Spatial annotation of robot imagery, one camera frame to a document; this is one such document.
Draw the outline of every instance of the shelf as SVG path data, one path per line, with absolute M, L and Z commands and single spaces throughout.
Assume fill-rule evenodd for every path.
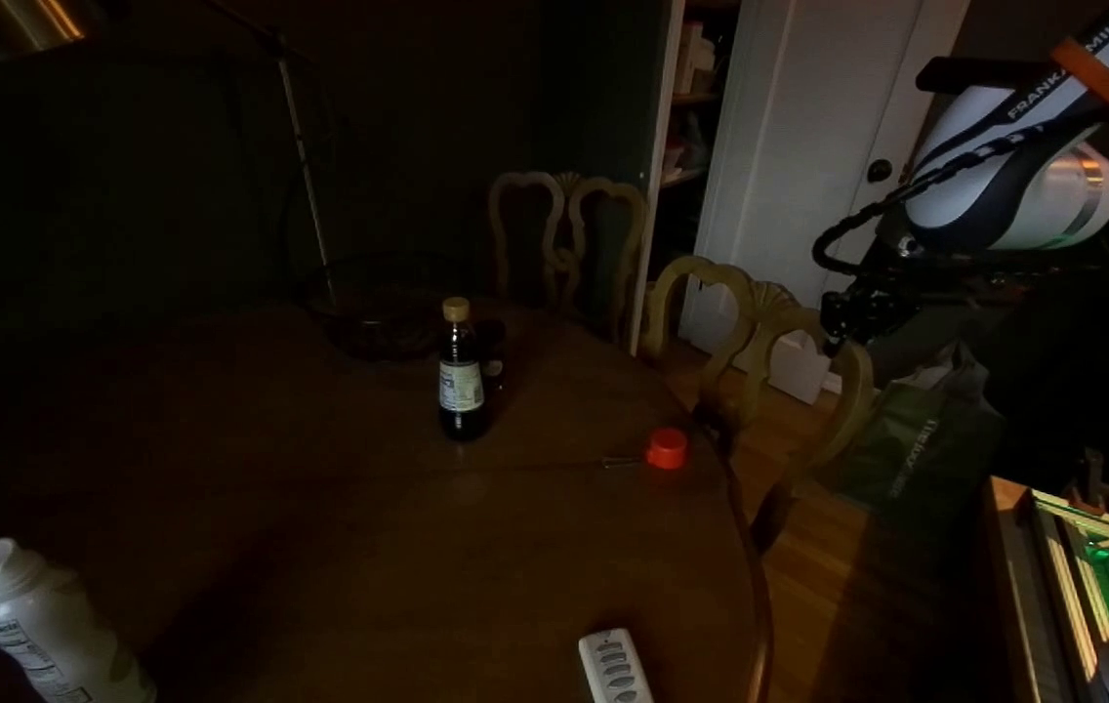
M 673 106 L 712 106 L 720 93 L 677 93 Z

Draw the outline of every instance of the door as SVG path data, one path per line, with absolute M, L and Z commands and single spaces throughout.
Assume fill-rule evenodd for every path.
M 662 0 L 662 52 L 653 101 L 657 121 L 649 171 L 640 174 L 649 195 L 649 235 L 632 287 L 632 351 L 640 334 L 645 283 L 673 257 L 695 251 L 739 14 L 742 0 Z
M 841 287 L 812 242 L 897 183 L 930 108 L 912 75 L 951 45 L 963 11 L 968 0 L 744 0 L 695 251 L 812 308 Z M 894 174 L 865 183 L 869 161 Z M 865 242 L 869 225 L 834 252 L 858 257 Z M 687 338 L 708 347 L 726 324 L 720 298 L 687 302 Z

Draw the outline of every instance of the floor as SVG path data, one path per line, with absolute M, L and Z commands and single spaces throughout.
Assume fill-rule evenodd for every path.
M 695 351 L 677 351 L 662 380 L 678 398 L 695 394 Z M 733 473 L 755 505 L 781 476 L 799 441 L 828 421 L 831 398 L 803 404 L 769 394 L 762 421 L 742 437 Z M 932 554 L 885 529 L 861 505 L 807 485 L 781 542 L 765 554 L 777 654 L 769 703 L 960 703 L 985 700 L 986 680 L 960 619 L 972 557 Z

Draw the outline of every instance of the red object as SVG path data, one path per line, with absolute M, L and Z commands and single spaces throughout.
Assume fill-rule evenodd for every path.
M 677 426 L 653 429 L 649 443 L 645 443 L 645 463 L 658 468 L 658 473 L 677 473 L 684 468 L 687 456 L 687 437 Z

